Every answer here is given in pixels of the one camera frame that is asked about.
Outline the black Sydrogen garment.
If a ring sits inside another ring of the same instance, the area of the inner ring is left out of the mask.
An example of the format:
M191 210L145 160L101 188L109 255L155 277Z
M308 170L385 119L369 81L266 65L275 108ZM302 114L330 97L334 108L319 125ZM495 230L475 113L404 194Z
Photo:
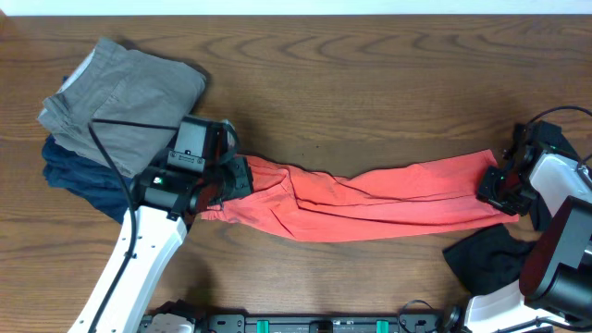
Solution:
M528 162L513 158L504 168L528 169L544 151L562 154L582 162L572 145L564 138L561 147L543 146L534 160ZM504 217L520 216L509 216L496 208L494 210ZM549 228L552 216L539 194L536 194L536 200L527 215L531 217L535 229L541 235ZM497 224L480 229L446 248L442 253L460 282L471 294L479 296L500 290L517 281L527 257L536 244L537 241L527 242L513 238L504 226Z

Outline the red printed t-shirt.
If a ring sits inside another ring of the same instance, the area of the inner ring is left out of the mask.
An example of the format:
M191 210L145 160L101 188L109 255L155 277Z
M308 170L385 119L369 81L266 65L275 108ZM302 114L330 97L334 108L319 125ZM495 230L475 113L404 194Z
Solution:
M476 198L496 164L489 150L334 177L248 156L254 192L213 205L203 220L238 223L294 241L370 241L513 223Z

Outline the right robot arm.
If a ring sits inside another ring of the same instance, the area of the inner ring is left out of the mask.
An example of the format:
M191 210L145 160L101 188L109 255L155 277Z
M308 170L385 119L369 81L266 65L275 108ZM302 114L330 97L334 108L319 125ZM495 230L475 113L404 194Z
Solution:
M571 157L544 151L526 184L552 220L519 279L467 305L462 332L527 332L555 326L591 330L591 178Z

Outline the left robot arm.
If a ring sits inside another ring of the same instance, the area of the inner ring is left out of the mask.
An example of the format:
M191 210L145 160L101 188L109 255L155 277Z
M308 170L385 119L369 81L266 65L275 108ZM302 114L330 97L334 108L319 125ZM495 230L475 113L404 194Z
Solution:
M154 289L193 221L211 205L253 193L243 156L203 171L162 162L131 184L131 208L102 275L71 332L135 332Z

